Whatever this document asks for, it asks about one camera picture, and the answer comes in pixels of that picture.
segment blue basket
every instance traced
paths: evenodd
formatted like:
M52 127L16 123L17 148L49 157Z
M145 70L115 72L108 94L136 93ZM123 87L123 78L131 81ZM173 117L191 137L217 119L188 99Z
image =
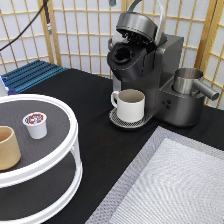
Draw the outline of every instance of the blue basket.
M2 76L2 79L10 89L10 93L16 94L48 79L67 68L36 60Z

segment beige cup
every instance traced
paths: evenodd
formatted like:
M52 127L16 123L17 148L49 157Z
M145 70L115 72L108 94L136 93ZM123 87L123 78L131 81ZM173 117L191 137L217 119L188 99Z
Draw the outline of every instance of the beige cup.
M0 126L0 170L16 165L21 158L15 132L7 126Z

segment coffee maker lid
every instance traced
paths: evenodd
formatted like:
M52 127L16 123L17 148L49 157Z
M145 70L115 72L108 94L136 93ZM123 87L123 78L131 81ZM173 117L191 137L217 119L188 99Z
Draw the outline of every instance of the coffee maker lid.
M136 5L141 1L142 0L133 1L128 11L121 13L116 29L122 35L132 32L144 36L149 41L153 41L156 46L159 46L167 40L166 35L162 31L166 20L164 7L160 3L160 0L156 0L161 13L158 27L147 16L133 12Z

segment shoji screen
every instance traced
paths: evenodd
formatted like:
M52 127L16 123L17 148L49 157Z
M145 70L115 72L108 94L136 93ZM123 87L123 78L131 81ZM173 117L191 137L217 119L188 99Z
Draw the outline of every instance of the shoji screen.
M219 100L207 100L207 104L224 110L224 0L219 0L216 6L201 70L204 82L221 94Z
M25 28L42 4L41 0L0 0L0 48ZM0 52L0 75L36 59L53 63L48 38L43 11L20 39Z
M110 75L108 39L126 1L50 0L48 5L58 64L93 74Z
M165 6L167 17L164 32L184 37L180 67L194 67L210 0L161 0L161 2ZM149 16L158 25L160 11L156 1L143 0L135 11Z

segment mug handle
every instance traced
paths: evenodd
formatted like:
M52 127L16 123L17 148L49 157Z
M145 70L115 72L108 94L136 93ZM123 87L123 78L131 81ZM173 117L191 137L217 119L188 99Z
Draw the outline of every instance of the mug handle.
M115 103L115 101L114 101L114 95L117 95L117 97L116 98L118 98L118 94L119 94L119 91L114 91L114 92L112 92L112 94L111 94L111 103L112 103L112 105L114 106L114 107L116 107L117 108L117 104Z

